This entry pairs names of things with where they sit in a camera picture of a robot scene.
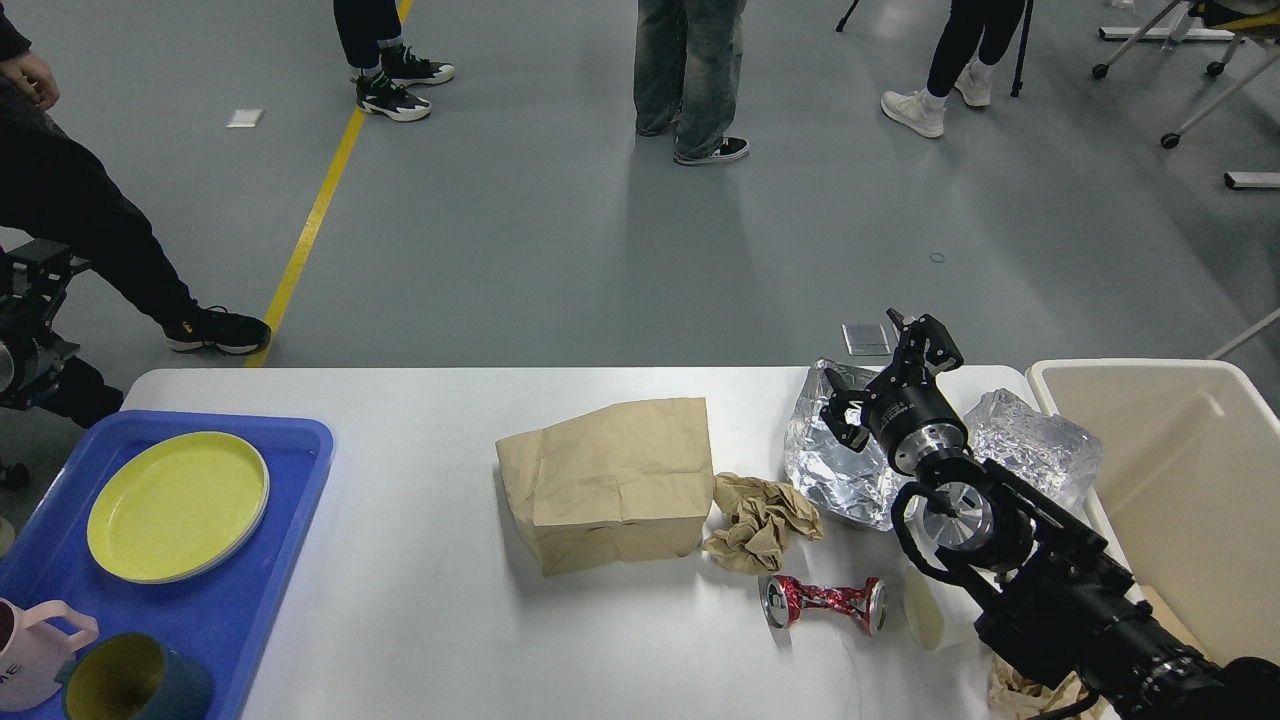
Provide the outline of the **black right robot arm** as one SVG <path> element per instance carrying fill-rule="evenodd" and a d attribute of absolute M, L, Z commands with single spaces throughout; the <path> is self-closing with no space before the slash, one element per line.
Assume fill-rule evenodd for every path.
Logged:
<path fill-rule="evenodd" d="M 1079 716 L 1106 701 L 1123 719 L 1275 719 L 1277 665 L 1207 660 L 1126 592 L 1134 577 L 1106 539 L 993 460 L 978 460 L 937 378 L 964 359 L 947 328 L 887 311 L 890 363 L 865 386 L 833 370 L 820 410 L 855 452 L 869 441 L 906 477 L 891 505 L 893 532 L 923 575 L 980 606 L 980 642 L 1042 685 L 1076 676 L 1084 698 L 1051 712 Z"/>

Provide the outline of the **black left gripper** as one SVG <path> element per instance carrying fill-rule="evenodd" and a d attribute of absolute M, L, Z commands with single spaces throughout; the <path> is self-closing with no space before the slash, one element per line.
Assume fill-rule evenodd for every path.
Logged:
<path fill-rule="evenodd" d="M 1 405 L 27 410 L 59 389 L 79 345 L 61 338 L 52 319 L 70 281 L 92 268 L 73 249 L 33 238 L 3 252 Z"/>

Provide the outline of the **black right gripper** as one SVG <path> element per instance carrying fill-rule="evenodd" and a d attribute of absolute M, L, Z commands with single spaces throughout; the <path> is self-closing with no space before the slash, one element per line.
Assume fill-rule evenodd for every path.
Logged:
<path fill-rule="evenodd" d="M 883 451 L 895 451 L 928 427 L 941 427 L 948 447 L 969 446 L 961 418 L 938 389 L 936 377 L 965 365 L 947 327 L 924 314 L 909 319 L 893 307 L 886 311 L 897 332 L 897 345 L 887 372 L 849 366 L 823 369 L 831 393 L 819 419 L 833 437 L 854 452 L 863 452 L 869 437 Z"/>

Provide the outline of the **crumpled paper under arm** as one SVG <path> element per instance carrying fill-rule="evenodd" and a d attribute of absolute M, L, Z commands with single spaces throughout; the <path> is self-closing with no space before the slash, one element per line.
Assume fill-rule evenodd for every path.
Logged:
<path fill-rule="evenodd" d="M 1023 676 L 1000 656 L 992 657 L 987 703 L 1001 719 L 1032 719 L 1066 708 L 1088 694 L 1080 678 L 1071 673 L 1059 685 L 1043 685 Z"/>

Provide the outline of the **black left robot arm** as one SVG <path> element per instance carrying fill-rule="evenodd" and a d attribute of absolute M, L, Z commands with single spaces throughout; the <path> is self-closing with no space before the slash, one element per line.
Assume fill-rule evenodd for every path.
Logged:
<path fill-rule="evenodd" d="M 4 407 L 41 407 L 82 428 L 122 407 L 123 393 L 78 357 L 78 343 L 52 328 L 72 278 L 87 269 L 70 247 L 51 240 L 31 240 L 3 254 Z"/>

